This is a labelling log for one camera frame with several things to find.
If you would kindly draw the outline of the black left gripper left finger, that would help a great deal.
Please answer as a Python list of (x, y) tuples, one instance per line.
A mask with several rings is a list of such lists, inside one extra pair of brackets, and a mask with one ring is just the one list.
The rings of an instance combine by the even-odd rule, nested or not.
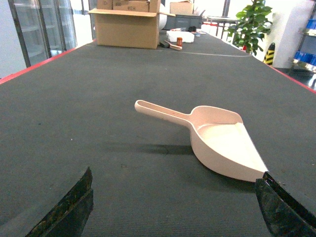
[(93, 210), (90, 167), (71, 189), (29, 231), (28, 237), (80, 237)]

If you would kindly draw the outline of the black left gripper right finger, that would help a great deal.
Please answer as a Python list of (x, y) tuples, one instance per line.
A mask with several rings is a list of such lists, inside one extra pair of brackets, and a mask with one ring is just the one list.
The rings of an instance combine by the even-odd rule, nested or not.
[(255, 194), (266, 226), (274, 237), (314, 237), (316, 213), (297, 201), (266, 171), (255, 181)]

